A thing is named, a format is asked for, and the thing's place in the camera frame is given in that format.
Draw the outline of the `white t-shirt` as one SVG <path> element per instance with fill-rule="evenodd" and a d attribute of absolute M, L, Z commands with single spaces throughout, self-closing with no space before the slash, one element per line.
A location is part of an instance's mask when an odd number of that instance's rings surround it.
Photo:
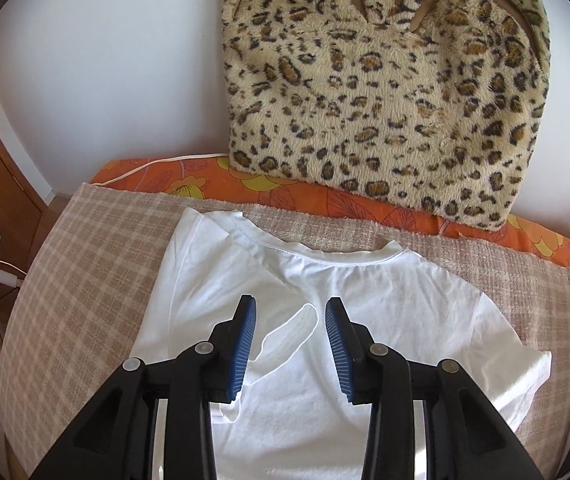
<path fill-rule="evenodd" d="M 165 362 L 256 303 L 241 390 L 211 404 L 221 479 L 356 479 L 371 399 L 365 365 L 455 361 L 517 428 L 550 378 L 480 289 L 413 250 L 321 252 L 239 211 L 186 209 L 170 237 L 131 353 Z"/>

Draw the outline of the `beige plaid blanket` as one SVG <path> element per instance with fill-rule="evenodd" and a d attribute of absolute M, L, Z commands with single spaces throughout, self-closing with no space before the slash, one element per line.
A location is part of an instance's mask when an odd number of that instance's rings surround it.
<path fill-rule="evenodd" d="M 224 203 L 85 184 L 46 237 L 0 353 L 0 423 L 23 470 L 36 468 L 128 356 L 186 208 L 209 212 Z M 244 212 L 268 233 L 313 249 L 352 252 L 395 240 L 483 290 L 525 344 L 553 356 L 550 380 L 518 434 L 543 476 L 554 476 L 570 425 L 570 266 L 470 236 L 424 235 L 258 204 Z"/>

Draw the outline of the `orange floral bed sheet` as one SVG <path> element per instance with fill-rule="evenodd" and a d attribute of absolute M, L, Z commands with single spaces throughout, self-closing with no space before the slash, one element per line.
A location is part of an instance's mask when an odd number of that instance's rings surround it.
<path fill-rule="evenodd" d="M 515 214 L 498 231 L 483 231 L 323 185 L 246 174 L 233 169 L 223 154 L 112 160 L 91 182 L 115 190 L 260 204 L 316 216 L 370 220 L 425 235 L 487 240 L 570 268 L 570 238 Z"/>

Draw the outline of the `leopard print cushion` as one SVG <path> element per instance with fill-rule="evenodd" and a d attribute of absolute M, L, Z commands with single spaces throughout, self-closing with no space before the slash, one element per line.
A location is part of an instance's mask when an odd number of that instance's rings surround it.
<path fill-rule="evenodd" d="M 542 0 L 222 0 L 229 156 L 487 231 L 550 85 Z"/>

